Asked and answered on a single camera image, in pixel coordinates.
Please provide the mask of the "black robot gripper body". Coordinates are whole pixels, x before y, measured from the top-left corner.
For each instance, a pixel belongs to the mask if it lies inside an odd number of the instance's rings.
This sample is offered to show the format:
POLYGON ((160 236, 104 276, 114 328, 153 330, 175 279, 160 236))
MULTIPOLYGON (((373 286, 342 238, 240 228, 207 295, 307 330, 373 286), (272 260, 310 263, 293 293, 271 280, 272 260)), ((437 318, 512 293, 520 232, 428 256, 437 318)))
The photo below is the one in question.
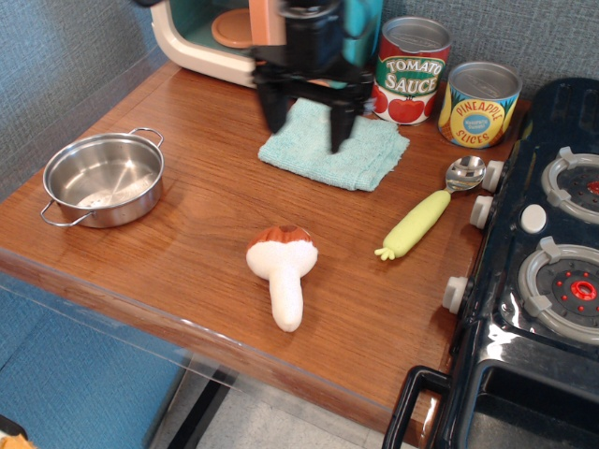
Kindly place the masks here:
POLYGON ((373 1, 277 1, 282 43, 254 45, 253 74, 263 106, 306 98, 327 106, 363 106, 373 85, 373 1))

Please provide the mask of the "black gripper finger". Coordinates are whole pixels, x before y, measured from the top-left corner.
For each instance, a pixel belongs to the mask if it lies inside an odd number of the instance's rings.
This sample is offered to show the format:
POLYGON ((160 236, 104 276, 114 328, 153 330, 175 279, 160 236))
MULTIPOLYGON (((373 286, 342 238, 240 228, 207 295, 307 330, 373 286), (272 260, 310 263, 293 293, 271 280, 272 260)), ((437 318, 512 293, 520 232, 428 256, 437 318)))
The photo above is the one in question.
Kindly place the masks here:
POLYGON ((330 150, 336 153, 351 136, 355 119, 364 113, 365 102, 336 102, 330 106, 330 150))
POLYGON ((266 82, 257 85, 258 99, 266 120, 273 134, 278 133, 286 123, 290 98, 290 83, 266 82))

